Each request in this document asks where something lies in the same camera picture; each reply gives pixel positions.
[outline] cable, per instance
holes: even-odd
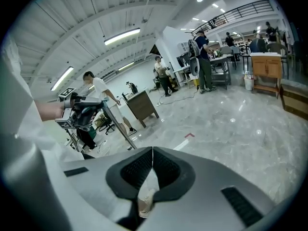
[[[187,98],[182,98],[182,99],[174,100],[174,101],[172,101],[172,102],[170,102],[170,103],[160,103],[161,98],[164,96],[164,94],[163,94],[162,96],[160,96],[159,101],[158,101],[158,104],[167,105],[167,104],[172,104],[172,103],[174,103],[174,102],[182,101],[182,100],[185,100],[185,99],[188,99],[188,98],[194,98],[194,95],[198,92],[198,90],[199,90],[199,85],[197,86],[197,91],[195,91],[195,92],[193,93],[193,96],[192,96],[192,97],[187,97]]]
[[[185,99],[188,99],[188,98],[194,98],[194,95],[195,95],[197,92],[198,92],[198,89],[197,89],[197,91],[195,91],[195,92],[193,93],[193,96],[192,96],[192,97],[182,98],[182,99],[178,99],[178,100],[172,101],[172,102],[170,102],[170,103],[162,103],[162,104],[167,105],[167,104],[172,104],[172,103],[174,103],[174,102],[176,102],[176,101],[182,101],[182,100],[185,100]]]

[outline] marble floor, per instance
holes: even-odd
[[[295,192],[305,172],[308,121],[284,111],[280,98],[247,91],[242,72],[240,62],[232,70],[228,90],[218,87],[200,94],[196,87],[184,87],[162,97],[164,104],[156,107],[159,119],[145,119],[146,128],[133,121],[137,133],[131,139],[137,147],[163,146],[220,162],[279,203]],[[161,94],[162,90],[150,92],[153,104]],[[108,136],[100,132],[98,138],[106,142],[89,155],[126,151],[128,143],[118,130]]]

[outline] trash bin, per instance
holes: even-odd
[[[244,78],[246,90],[252,90],[254,88],[254,79]]]

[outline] wooden cabinet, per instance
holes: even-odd
[[[261,86],[255,84],[254,88],[275,92],[278,98],[280,79],[282,75],[281,58],[278,56],[252,56],[251,59],[254,75],[276,78],[279,82],[279,84],[276,84],[275,87]]]

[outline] shelf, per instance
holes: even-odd
[[[260,89],[260,90],[268,90],[272,92],[278,92],[278,87],[268,87],[268,86],[261,86],[261,85],[254,85],[254,89]]]

